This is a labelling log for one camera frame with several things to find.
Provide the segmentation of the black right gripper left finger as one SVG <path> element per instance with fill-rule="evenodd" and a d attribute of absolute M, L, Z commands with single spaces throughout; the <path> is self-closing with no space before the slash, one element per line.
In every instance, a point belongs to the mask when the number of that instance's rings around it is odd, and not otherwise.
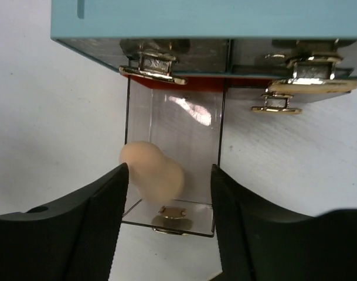
<path fill-rule="evenodd" d="M 122 164 L 54 201 L 0 215 L 0 280 L 107 280 L 128 178 Z"/>

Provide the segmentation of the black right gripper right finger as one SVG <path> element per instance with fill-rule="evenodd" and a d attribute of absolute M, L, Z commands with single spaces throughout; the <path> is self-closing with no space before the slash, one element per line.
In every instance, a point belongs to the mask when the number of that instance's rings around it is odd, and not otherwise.
<path fill-rule="evenodd" d="M 357 280 L 357 209 L 310 217 L 211 171 L 223 280 Z"/>

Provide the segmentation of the peach makeup sponge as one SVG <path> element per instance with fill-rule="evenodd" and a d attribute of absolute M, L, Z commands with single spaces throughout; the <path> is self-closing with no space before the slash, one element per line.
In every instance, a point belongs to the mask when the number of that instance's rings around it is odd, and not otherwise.
<path fill-rule="evenodd" d="M 143 200 L 166 204 L 182 194 L 183 168 L 157 145 L 146 141 L 127 143 L 120 152 L 119 161 L 127 164 L 129 180 Z"/>

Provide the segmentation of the teal and orange drawer box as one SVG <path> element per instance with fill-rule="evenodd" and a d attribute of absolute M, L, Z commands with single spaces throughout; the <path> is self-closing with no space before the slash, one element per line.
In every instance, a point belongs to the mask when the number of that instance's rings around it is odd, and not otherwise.
<path fill-rule="evenodd" d="M 231 73 L 237 39 L 357 39 L 357 1 L 53 1 L 51 38 L 128 78 L 187 85 Z"/>

